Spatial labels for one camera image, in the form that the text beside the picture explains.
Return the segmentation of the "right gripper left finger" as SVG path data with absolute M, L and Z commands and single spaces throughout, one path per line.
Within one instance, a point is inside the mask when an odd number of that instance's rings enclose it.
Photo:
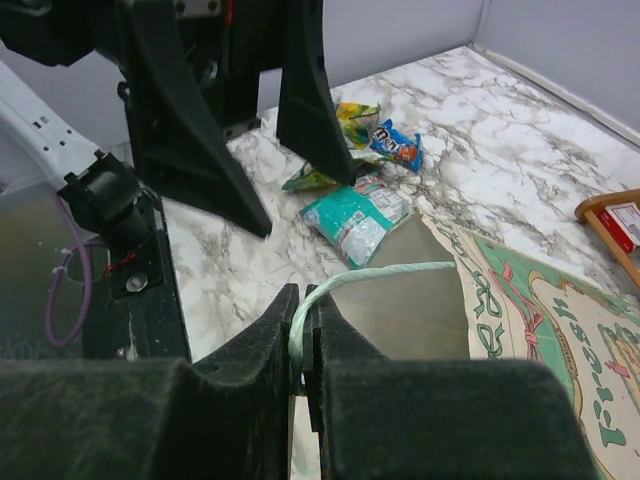
M 294 284 L 195 364 L 5 361 L 5 479 L 286 479 Z

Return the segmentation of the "blue M&M packet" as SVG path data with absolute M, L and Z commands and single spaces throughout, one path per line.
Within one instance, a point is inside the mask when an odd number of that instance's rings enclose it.
M 421 135 L 405 135 L 394 127 L 391 119 L 373 131 L 371 149 L 414 173 L 420 170 L 423 163 Z

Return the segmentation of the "white paper bag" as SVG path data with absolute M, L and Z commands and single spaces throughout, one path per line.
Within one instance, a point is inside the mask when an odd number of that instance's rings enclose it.
M 603 479 L 639 476 L 639 318 L 625 301 L 446 220 L 473 359 L 522 358 L 566 389 Z

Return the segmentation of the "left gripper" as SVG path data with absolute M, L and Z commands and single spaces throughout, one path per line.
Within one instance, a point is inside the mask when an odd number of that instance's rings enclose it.
M 227 137 L 254 127 L 260 76 L 279 69 L 280 144 L 352 183 L 322 18 L 321 1 L 4 1 L 1 40 L 46 66 L 92 51 L 114 62 L 140 180 L 265 238 L 272 222 L 220 126 Z

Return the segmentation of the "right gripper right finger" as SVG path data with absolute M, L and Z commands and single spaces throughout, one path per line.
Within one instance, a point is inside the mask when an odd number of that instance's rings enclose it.
M 325 479 L 593 479 L 553 372 L 474 360 L 457 283 L 309 288 L 303 376 Z

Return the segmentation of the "yellow green snack packet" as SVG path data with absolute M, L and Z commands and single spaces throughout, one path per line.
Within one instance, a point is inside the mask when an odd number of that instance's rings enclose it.
M 379 126 L 381 107 L 354 102 L 339 102 L 335 114 L 349 149 L 364 149 Z

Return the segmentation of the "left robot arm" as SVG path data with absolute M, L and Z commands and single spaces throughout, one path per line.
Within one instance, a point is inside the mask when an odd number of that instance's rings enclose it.
M 83 229 L 116 251 L 152 229 L 143 188 L 267 237 L 271 220 L 228 141 L 258 126 L 260 76 L 282 73 L 280 144 L 351 183 L 323 50 L 319 1 L 5 1 L 1 40 L 39 64 L 71 66 L 90 53 L 123 75 L 133 161 L 68 126 L 9 68 L 1 127 L 38 164 Z

